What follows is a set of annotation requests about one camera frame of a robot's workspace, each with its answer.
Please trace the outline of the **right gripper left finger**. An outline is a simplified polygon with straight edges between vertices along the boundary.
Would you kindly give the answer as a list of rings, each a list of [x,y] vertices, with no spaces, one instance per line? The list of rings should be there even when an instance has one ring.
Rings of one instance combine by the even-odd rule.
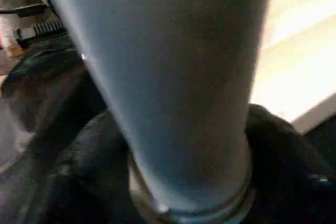
[[[45,223],[138,223],[128,155],[110,110],[92,118],[58,163]]]

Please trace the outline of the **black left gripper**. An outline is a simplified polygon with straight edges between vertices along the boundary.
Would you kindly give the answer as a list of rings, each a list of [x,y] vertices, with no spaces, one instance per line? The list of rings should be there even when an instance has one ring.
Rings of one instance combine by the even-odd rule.
[[[16,15],[18,18],[36,16],[50,10],[47,4],[32,4],[21,7],[1,7],[1,15]],[[33,23],[29,27],[16,27],[12,30],[15,42],[21,48],[28,48],[31,44],[44,38],[68,35],[65,25],[60,20]]]

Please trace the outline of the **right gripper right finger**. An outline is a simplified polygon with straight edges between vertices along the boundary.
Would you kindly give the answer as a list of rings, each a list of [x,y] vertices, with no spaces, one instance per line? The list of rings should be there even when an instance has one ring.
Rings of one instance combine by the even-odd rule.
[[[243,223],[335,223],[335,169],[292,124],[250,104],[256,198]]]

